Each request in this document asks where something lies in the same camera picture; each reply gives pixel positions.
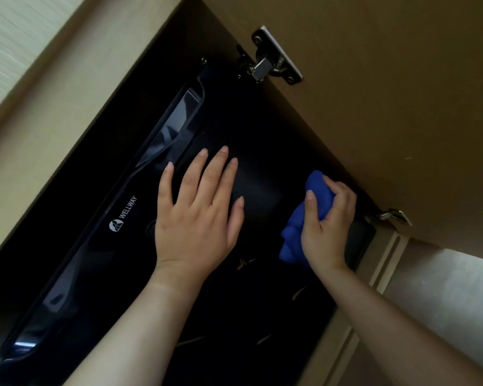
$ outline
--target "cabinet hinge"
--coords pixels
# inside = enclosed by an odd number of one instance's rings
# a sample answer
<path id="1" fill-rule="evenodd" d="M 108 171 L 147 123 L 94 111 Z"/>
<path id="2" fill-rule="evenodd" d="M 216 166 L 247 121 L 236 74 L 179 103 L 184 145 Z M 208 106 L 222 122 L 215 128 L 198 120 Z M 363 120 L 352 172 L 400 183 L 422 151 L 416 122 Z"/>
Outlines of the cabinet hinge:
<path id="1" fill-rule="evenodd" d="M 386 211 L 382 211 L 380 214 L 378 214 L 378 218 L 382 221 L 392 218 L 408 226 L 413 226 L 412 222 L 408 219 L 404 212 L 396 210 L 394 208 L 389 208 Z"/>
<path id="2" fill-rule="evenodd" d="M 240 77 L 249 75 L 257 83 L 263 81 L 266 75 L 283 77 L 289 85 L 302 81 L 300 71 L 264 25 L 256 30 L 251 35 L 251 38 L 252 42 L 258 47 L 256 62 L 252 60 L 240 45 L 236 47 L 240 53 L 238 62 L 243 70 Z"/>

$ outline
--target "round logo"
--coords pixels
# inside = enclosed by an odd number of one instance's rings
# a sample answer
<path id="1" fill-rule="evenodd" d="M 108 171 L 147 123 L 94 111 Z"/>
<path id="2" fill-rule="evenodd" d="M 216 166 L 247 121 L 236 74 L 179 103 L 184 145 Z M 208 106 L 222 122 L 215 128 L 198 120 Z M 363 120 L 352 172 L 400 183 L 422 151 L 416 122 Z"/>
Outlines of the round logo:
<path id="1" fill-rule="evenodd" d="M 113 219 L 112 221 L 109 222 L 109 229 L 111 229 L 114 232 L 117 232 L 120 230 L 120 228 L 123 225 L 123 221 L 120 219 Z"/>

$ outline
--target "cleaning cloth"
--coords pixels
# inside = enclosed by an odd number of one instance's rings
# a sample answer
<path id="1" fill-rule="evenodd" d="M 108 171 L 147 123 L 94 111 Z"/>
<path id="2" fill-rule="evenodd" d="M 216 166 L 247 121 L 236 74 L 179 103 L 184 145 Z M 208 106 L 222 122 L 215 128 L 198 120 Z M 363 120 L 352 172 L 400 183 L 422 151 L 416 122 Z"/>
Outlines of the cleaning cloth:
<path id="1" fill-rule="evenodd" d="M 317 197 L 318 218 L 323 220 L 333 206 L 335 195 L 325 183 L 322 172 L 313 171 L 306 180 L 306 191 L 311 190 Z M 281 232 L 284 244 L 279 259 L 287 263 L 300 264 L 309 268 L 309 263 L 301 245 L 301 234 L 304 226 L 304 201 L 291 214 L 286 227 Z"/>

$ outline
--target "open cabinet door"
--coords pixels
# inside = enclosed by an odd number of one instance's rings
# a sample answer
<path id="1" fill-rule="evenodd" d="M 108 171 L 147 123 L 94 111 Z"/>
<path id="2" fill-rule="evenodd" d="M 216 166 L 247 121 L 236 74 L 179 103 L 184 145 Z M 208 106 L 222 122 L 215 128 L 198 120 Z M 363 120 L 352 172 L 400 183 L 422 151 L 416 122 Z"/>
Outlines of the open cabinet door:
<path id="1" fill-rule="evenodd" d="M 483 0 L 204 0 L 250 55 L 265 25 L 304 76 L 272 82 L 414 238 L 483 257 Z"/>

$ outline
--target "screw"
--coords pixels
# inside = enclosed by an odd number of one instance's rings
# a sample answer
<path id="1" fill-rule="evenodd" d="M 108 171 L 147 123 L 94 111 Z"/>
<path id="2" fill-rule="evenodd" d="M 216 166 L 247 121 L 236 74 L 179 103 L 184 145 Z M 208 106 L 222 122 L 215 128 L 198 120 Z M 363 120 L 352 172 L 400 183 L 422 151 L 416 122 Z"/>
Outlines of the screw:
<path id="1" fill-rule="evenodd" d="M 252 38 L 252 41 L 253 41 L 253 42 L 254 42 L 254 44 L 255 44 L 256 46 L 258 46 L 258 47 L 259 47 L 259 46 L 262 44 L 262 42 L 263 42 L 263 40 L 261 39 L 261 37 L 260 37 L 260 36 L 257 36 L 257 35 L 255 35 L 255 36 Z"/>

